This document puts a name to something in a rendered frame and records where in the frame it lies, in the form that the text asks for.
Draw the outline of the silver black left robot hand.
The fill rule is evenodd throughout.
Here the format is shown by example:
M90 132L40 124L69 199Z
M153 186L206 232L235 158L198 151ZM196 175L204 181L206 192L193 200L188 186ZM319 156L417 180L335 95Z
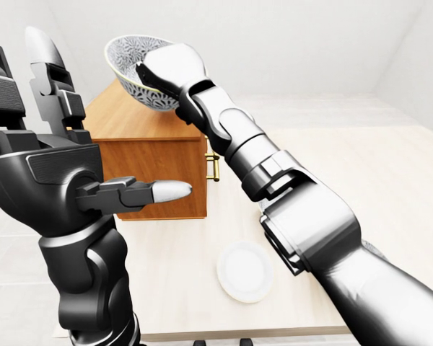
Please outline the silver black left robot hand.
M34 74L31 89L51 132L37 134L25 127L25 106L0 46L0 208L53 238L102 216L111 219L191 194L188 183L176 180L104 180L100 148L83 127L82 98L58 48L34 27L25 37Z

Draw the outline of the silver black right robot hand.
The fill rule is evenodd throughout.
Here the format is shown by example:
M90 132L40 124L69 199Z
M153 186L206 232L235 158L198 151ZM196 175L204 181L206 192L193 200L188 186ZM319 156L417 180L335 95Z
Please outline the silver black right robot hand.
M136 64L141 82L178 101L181 92L208 80L200 55L185 43L166 45L149 51Z

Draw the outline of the wooden cabinet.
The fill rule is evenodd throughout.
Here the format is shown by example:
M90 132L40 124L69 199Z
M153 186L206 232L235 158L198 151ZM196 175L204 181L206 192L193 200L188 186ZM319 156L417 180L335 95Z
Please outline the wooden cabinet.
M180 180L193 192L186 198L121 213L124 221L197 219L207 216L207 144L204 135L173 111L159 112L136 101L114 81L86 108L84 128L100 147L106 180Z

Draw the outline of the white plate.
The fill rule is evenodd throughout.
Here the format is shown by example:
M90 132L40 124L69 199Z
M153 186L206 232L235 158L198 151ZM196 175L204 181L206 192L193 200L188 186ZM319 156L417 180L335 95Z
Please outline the white plate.
M268 253L253 241L236 241L225 247L216 274L226 294L241 303L257 303L270 292L274 267Z

